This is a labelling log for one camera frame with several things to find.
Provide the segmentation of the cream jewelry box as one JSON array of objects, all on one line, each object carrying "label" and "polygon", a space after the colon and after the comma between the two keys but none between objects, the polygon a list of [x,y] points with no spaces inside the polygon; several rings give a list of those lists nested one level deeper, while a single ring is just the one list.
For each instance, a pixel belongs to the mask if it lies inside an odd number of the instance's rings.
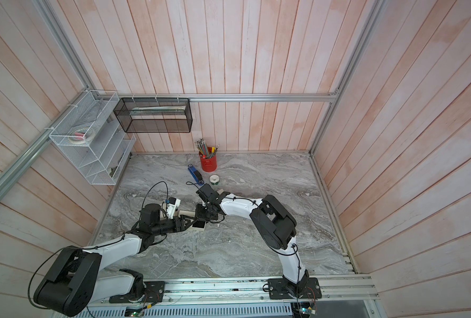
[{"label": "cream jewelry box", "polygon": [[178,216],[179,217],[184,216],[185,224],[187,225],[186,230],[188,230],[188,231],[205,231],[206,222],[205,221],[200,221],[197,218],[195,212],[180,210],[178,212]]}]

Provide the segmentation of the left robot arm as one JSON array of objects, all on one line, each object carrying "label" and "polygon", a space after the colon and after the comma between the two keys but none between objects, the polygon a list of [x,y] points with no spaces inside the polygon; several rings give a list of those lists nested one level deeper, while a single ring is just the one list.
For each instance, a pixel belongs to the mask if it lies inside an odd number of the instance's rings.
[{"label": "left robot arm", "polygon": [[120,238],[98,245],[59,249],[54,261],[34,291],[27,292],[29,303],[40,310],[53,310],[74,317],[96,300],[116,295],[136,302],[144,297],[142,274],[125,269],[118,276],[99,278],[101,270],[124,258],[157,245],[156,237],[187,230],[197,220],[196,213],[173,209],[163,215],[159,204],[148,204],[136,223]]}]

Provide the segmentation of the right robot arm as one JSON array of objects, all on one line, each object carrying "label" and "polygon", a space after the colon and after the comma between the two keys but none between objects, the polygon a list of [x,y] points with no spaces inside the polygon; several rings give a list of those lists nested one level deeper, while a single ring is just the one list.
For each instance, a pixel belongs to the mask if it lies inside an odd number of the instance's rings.
[{"label": "right robot arm", "polygon": [[297,222],[284,205],[272,195],[249,199],[230,192],[218,193],[208,184],[196,193],[203,201],[200,211],[208,219],[223,215],[243,217],[253,222],[264,243],[278,254],[283,268],[282,278],[268,281],[269,290],[299,298],[309,281],[309,273],[298,253]]}]

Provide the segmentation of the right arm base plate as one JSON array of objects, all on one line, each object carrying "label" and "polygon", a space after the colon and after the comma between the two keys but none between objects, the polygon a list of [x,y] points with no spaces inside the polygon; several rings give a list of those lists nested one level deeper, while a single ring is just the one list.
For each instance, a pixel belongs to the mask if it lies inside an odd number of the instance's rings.
[{"label": "right arm base plate", "polygon": [[304,276],[298,285],[286,278],[272,278],[267,281],[271,299],[321,299],[322,293],[317,278]]}]

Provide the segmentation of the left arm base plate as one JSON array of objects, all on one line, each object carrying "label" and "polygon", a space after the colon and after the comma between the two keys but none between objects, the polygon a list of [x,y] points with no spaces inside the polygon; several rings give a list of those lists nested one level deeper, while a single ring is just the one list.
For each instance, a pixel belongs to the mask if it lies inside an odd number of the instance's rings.
[{"label": "left arm base plate", "polygon": [[160,303],[165,291],[165,281],[135,283],[130,292],[109,298],[109,303]]}]

